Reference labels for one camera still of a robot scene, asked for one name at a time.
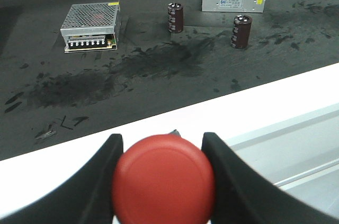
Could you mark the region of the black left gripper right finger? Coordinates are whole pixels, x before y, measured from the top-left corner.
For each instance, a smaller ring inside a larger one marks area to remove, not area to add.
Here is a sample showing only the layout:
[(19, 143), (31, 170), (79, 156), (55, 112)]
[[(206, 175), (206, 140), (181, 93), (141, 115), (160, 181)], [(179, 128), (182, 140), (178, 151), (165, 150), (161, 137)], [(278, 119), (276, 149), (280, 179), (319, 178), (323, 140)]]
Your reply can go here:
[(214, 132), (204, 133), (202, 151), (216, 181), (212, 223), (338, 223), (266, 180)]

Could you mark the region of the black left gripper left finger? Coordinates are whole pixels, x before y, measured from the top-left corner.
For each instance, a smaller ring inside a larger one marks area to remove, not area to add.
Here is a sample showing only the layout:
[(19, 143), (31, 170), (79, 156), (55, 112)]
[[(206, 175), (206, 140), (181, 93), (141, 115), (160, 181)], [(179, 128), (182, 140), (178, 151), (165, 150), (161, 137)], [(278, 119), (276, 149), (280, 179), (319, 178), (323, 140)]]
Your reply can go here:
[(1, 223), (112, 223), (112, 175), (122, 154), (122, 135), (110, 135), (67, 181)]

